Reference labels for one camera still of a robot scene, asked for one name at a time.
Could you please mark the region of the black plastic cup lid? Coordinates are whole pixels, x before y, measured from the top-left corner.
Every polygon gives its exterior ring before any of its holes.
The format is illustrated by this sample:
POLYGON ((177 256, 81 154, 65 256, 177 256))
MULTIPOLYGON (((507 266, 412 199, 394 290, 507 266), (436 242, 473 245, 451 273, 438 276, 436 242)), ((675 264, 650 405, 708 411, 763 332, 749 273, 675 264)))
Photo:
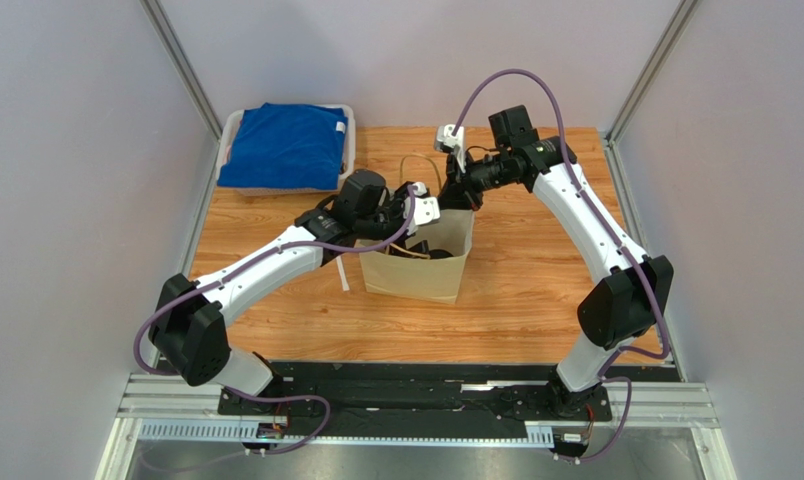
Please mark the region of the black plastic cup lid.
POLYGON ((427 259, 427 260, 441 260, 454 257, 452 253, 444 249, 433 249, 424 252, 412 251, 412 255, 416 258, 427 259))

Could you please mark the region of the kraft paper takeout bag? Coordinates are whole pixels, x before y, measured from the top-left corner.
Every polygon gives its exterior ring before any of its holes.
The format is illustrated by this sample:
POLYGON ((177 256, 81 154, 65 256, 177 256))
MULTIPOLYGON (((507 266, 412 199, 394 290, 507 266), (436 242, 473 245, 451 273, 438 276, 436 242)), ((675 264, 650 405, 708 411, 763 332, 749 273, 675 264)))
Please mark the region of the kraft paper takeout bag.
POLYGON ((473 211, 446 210, 440 220, 419 228, 400 247, 359 255, 366 290, 370 293, 454 304, 473 246, 473 211), (444 249, 453 258, 427 260, 412 251, 444 249))

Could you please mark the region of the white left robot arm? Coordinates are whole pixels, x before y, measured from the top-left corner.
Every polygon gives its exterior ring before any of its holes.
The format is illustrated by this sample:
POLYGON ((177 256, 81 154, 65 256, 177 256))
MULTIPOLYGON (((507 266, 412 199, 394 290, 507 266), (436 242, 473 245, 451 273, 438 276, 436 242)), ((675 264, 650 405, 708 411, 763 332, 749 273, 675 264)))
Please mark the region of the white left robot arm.
POLYGON ((338 256, 384 250, 439 217, 425 184, 406 182, 391 191, 380 174, 357 170, 267 245, 196 280, 184 274, 166 280, 156 310, 136 334, 135 359, 146 372, 159 372, 141 356, 148 340, 188 385, 216 383, 258 395, 275 374, 261 355, 230 345, 228 329, 239 317, 338 256))

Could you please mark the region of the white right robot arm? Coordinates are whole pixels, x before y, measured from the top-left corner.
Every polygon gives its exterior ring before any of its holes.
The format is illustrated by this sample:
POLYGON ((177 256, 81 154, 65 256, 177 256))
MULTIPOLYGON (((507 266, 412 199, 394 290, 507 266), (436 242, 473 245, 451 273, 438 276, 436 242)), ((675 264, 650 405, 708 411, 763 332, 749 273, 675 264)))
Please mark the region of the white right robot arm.
POLYGON ((600 383, 617 352, 656 325, 673 280, 663 255, 650 257, 603 206, 573 151, 554 135, 540 137, 524 106, 489 118, 494 149, 476 160, 461 126, 436 132, 436 150, 447 154, 442 209, 479 210, 485 192, 521 184, 559 221, 578 249, 594 283, 577 308, 581 333, 551 381, 560 393, 586 392, 600 383))

